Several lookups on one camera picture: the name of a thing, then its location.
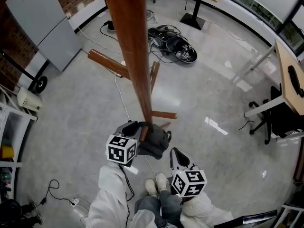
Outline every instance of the refrigerator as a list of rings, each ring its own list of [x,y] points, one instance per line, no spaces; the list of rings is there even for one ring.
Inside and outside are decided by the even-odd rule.
[[[58,0],[7,0],[12,16],[39,51],[63,71],[81,49]]]

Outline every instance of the yellow object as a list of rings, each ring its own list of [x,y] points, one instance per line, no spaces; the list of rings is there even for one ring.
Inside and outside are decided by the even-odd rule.
[[[0,158],[1,159],[9,159],[15,156],[13,147],[1,145],[0,149]]]

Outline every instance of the window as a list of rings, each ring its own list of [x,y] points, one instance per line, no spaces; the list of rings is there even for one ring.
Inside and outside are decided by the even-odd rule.
[[[288,23],[280,36],[292,47],[292,49],[297,52],[302,47],[304,43],[303,34],[301,30],[293,23]]]
[[[234,0],[243,7],[246,7],[248,10],[253,12],[271,27],[276,29],[282,23],[266,8],[254,0]]]

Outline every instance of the white shelf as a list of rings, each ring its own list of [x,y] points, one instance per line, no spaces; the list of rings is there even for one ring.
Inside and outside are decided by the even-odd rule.
[[[9,195],[9,199],[12,200],[14,199],[15,176],[16,176],[16,167],[13,167],[13,171],[11,172],[11,182],[10,182],[11,195]]]
[[[4,109],[2,107],[0,107],[0,109],[2,110],[2,113],[1,113],[2,117],[4,116],[4,119],[2,121],[0,121],[0,140],[2,141],[5,125],[6,125],[10,112],[7,109]]]
[[[17,98],[15,96],[11,96],[11,98],[16,106],[18,106]],[[4,119],[0,122],[0,143],[2,143],[3,138],[5,138],[9,141],[10,146],[14,148],[13,161],[0,160],[0,167],[12,168],[12,179],[11,184],[9,185],[11,188],[11,195],[9,198],[13,199],[16,168],[22,166],[21,162],[17,162],[19,151],[30,120],[36,121],[37,117],[33,116],[30,111],[23,107],[18,106],[16,109],[10,101],[6,100],[2,92],[0,93],[0,109],[4,116]]]
[[[17,162],[24,134],[28,128],[30,118],[10,113],[5,126],[5,133],[10,145],[14,148],[14,162]]]

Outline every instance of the black table base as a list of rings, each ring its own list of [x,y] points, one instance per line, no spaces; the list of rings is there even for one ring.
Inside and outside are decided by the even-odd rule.
[[[203,28],[203,25],[205,23],[205,20],[201,19],[201,18],[198,18],[197,15],[198,15],[198,12],[199,12],[199,9],[200,9],[200,1],[201,0],[196,0],[196,3],[195,3],[195,8],[194,8],[194,11],[193,11],[193,15],[189,14],[189,13],[186,13],[182,19],[180,20],[183,24],[186,24],[186,25],[189,25],[189,26],[192,26],[196,29],[202,29]]]

